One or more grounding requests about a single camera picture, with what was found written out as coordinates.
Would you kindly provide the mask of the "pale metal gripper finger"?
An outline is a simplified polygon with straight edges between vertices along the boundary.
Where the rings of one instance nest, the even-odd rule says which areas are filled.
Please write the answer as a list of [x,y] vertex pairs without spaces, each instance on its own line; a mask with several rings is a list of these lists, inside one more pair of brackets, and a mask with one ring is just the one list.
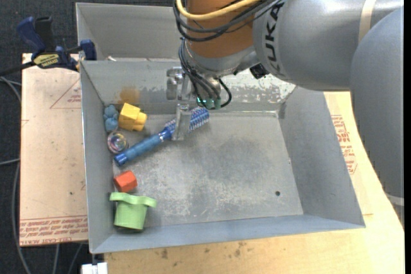
[[189,133],[191,115],[192,113],[188,104],[181,103],[177,105],[175,130],[172,134],[173,141],[182,141]]
[[181,67],[172,67],[166,71],[167,100],[188,101],[191,97],[191,80]]

